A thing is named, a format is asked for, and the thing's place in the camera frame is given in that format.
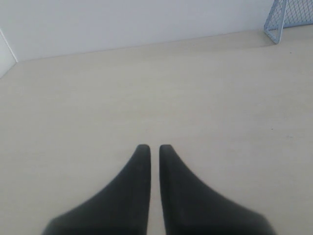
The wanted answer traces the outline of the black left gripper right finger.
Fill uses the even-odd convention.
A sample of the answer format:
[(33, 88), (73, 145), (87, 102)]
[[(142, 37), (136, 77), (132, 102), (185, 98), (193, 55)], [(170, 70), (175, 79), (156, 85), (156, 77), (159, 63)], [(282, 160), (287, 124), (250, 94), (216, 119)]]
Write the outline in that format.
[(271, 235), (273, 227), (202, 182), (169, 144), (159, 148), (159, 181), (168, 235)]

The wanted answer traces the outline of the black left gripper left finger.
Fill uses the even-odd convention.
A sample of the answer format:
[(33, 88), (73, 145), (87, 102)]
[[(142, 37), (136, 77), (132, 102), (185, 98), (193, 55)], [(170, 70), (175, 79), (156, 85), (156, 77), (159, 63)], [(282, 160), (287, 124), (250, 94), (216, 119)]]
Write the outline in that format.
[(150, 147), (140, 144), (100, 192), (52, 219), (44, 235), (145, 235), (150, 206)]

